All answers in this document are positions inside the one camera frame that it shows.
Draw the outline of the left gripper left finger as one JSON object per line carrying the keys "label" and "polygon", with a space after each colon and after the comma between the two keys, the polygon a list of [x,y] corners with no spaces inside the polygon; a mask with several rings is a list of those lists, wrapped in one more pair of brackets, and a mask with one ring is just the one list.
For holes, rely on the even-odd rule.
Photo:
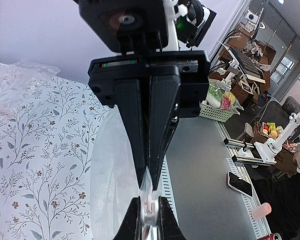
{"label": "left gripper left finger", "polygon": [[141,232],[141,200],[134,197],[113,240],[141,240]]}

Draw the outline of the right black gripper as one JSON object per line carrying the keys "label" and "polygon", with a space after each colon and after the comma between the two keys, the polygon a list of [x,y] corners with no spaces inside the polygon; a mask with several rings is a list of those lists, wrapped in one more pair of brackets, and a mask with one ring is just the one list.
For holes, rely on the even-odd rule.
{"label": "right black gripper", "polygon": [[112,108],[117,104],[130,142],[139,185],[143,182],[147,166],[139,81],[144,84],[152,77],[148,169],[152,188],[156,191],[179,88],[179,117],[199,116],[201,102],[208,93],[210,67],[210,60],[204,50],[155,52],[147,57],[130,54],[91,61],[88,86],[102,105]]}

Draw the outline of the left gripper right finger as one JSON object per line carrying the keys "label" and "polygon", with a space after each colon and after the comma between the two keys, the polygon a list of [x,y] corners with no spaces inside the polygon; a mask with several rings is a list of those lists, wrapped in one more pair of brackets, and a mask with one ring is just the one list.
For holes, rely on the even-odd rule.
{"label": "left gripper right finger", "polygon": [[157,237],[159,240],[186,240],[166,197],[158,198]]}

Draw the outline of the clear zip top bag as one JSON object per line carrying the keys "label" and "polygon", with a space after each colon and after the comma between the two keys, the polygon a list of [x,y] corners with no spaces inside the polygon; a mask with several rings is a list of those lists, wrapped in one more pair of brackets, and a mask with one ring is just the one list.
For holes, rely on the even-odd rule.
{"label": "clear zip top bag", "polygon": [[148,187],[137,181],[131,144],[117,107],[96,135],[90,166],[90,224],[95,240],[112,240],[135,197],[145,200]]}

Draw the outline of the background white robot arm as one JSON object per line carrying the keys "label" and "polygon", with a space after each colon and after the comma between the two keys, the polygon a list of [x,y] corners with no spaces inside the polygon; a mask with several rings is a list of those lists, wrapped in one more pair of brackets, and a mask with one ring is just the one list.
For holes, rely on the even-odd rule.
{"label": "background white robot arm", "polygon": [[[145,196],[131,200],[114,239],[145,240],[150,229],[156,229],[159,240],[185,239],[168,199],[152,196],[158,189],[164,156],[178,125],[178,116],[158,112],[151,113],[146,119],[144,116],[132,117],[132,114],[128,114],[122,117],[122,121],[130,141],[139,188]],[[241,148],[242,155],[233,157],[236,163],[271,164],[297,126],[300,126],[300,112],[290,116],[288,125],[276,139],[269,138],[265,143],[251,144],[227,138],[224,142]]]}

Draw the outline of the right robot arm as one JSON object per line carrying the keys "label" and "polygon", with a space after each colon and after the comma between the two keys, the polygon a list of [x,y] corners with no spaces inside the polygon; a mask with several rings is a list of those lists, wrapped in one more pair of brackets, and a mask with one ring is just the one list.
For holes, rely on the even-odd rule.
{"label": "right robot arm", "polygon": [[198,0],[79,0],[82,19],[114,57],[91,61],[88,85],[117,107],[138,183],[158,188],[181,118],[195,118],[209,89],[210,61],[197,47],[216,13]]}

